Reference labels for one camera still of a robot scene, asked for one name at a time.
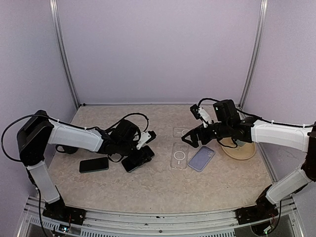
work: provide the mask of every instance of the lavender wall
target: lavender wall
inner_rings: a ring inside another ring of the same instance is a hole
[[[70,121],[75,108],[62,68],[49,1],[0,1],[0,133],[13,120],[43,109]],[[16,132],[5,138],[18,158]],[[46,160],[53,154],[48,149]],[[25,168],[0,151],[0,236],[12,237],[28,195],[34,193]]]
[[[245,110],[288,123],[316,121],[316,2],[270,0]],[[265,145],[278,178],[304,161],[294,149]],[[316,233],[316,185],[294,196],[308,237]]]
[[[59,15],[82,103],[238,101],[260,0],[63,0]]]

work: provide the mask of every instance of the purple phone case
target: purple phone case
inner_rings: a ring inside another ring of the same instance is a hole
[[[204,168],[214,155],[215,151],[206,146],[202,146],[188,162],[188,166],[196,170],[197,172],[201,172],[202,170],[204,170]]]

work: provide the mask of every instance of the black smartphone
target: black smartphone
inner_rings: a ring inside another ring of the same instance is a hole
[[[155,153],[149,146],[144,146],[140,150],[133,151],[128,157],[122,160],[122,165],[127,172],[132,172],[137,167],[152,160]]]
[[[88,173],[109,169],[109,159],[107,157],[87,159],[80,161],[79,172]]]

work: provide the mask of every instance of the metal corner post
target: metal corner post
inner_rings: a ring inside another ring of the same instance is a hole
[[[80,102],[79,102],[79,98],[78,98],[78,94],[75,88],[73,78],[70,73],[68,59],[66,56],[65,46],[63,42],[63,35],[61,31],[59,14],[58,14],[57,0],[49,0],[49,3],[50,3],[50,10],[51,10],[52,18],[53,18],[53,24],[54,24],[54,28],[55,28],[55,32],[57,36],[59,52],[60,52],[60,56],[63,62],[63,66],[64,66],[66,78],[67,78],[67,83],[70,89],[70,93],[71,93],[71,97],[73,99],[74,105],[76,109],[78,109],[80,107]]]
[[[252,51],[252,56],[251,56],[251,61],[250,61],[250,66],[248,69],[247,73],[247,79],[246,83],[244,85],[242,95],[239,101],[239,107],[243,109],[249,90],[251,86],[251,82],[253,79],[253,74],[255,71],[258,55],[259,55],[259,50],[260,50],[260,44],[261,44],[261,38],[263,35],[263,28],[265,24],[265,19],[266,19],[266,13],[267,13],[267,7],[268,7],[268,0],[261,0],[261,7],[260,7],[260,14],[259,14],[259,21],[258,21],[258,26],[257,26],[257,32],[256,32],[256,38],[255,38],[255,44],[253,47]]]

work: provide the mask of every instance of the smartphone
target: smartphone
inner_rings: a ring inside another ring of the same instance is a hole
[[[128,157],[122,160],[122,165],[129,173],[137,167],[142,166],[144,163],[151,161],[154,156],[155,153],[152,151],[152,149],[149,146],[144,146],[139,150],[131,152]]]
[[[202,146],[201,149],[199,149],[199,151],[188,162],[188,166],[197,172],[201,172],[214,155],[215,151],[206,146]]]
[[[107,157],[87,159],[80,161],[79,172],[88,173],[109,169],[109,159]]]

